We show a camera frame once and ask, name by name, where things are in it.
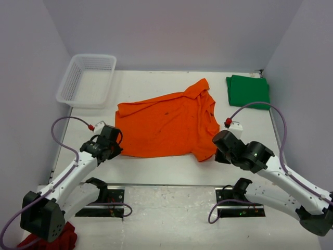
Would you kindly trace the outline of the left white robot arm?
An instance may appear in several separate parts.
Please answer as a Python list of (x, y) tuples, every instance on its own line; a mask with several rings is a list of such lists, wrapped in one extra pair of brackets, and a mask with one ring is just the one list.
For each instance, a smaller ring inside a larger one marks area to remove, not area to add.
[(85, 142), (73, 162), (39, 192), (23, 198), (20, 227), (38, 238), (53, 242), (66, 222), (85, 206), (101, 205), (108, 199), (107, 184), (89, 175), (100, 164), (120, 155), (122, 132), (100, 123), (96, 134)]

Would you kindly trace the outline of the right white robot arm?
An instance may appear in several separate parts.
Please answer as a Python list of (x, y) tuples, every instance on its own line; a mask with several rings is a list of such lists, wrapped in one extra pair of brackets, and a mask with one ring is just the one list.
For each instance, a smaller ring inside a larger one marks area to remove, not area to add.
[(273, 183), (273, 187), (240, 178), (227, 202), (254, 206), (262, 204), (279, 210), (299, 221), (307, 231), (325, 236), (332, 229), (332, 193), (325, 191), (280, 165), (279, 158), (260, 142), (245, 144), (228, 130), (219, 132), (213, 143), (215, 158), (255, 173)]

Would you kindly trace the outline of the orange t shirt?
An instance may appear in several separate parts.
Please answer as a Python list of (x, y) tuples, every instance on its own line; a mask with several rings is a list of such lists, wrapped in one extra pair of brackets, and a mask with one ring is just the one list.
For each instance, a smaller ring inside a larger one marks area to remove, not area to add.
[(133, 103), (120, 103), (115, 125), (123, 133), (124, 156), (156, 158), (193, 154), (198, 162), (216, 151), (220, 125), (209, 83), (201, 79), (183, 92)]

